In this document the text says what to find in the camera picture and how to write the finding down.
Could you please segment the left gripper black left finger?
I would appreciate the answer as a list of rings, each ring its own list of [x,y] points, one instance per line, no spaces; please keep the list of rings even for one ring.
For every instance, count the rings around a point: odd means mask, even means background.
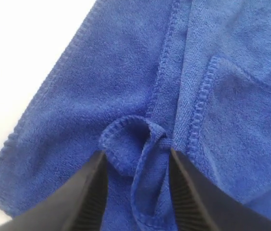
[[[0,225],[0,231],[99,231],[107,195],[107,159],[96,151],[51,196]]]

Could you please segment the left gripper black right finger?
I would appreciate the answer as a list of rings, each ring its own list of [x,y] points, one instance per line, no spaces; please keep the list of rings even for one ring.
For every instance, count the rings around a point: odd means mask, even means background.
[[[171,150],[169,184],[179,231],[271,231],[271,220],[243,206]]]

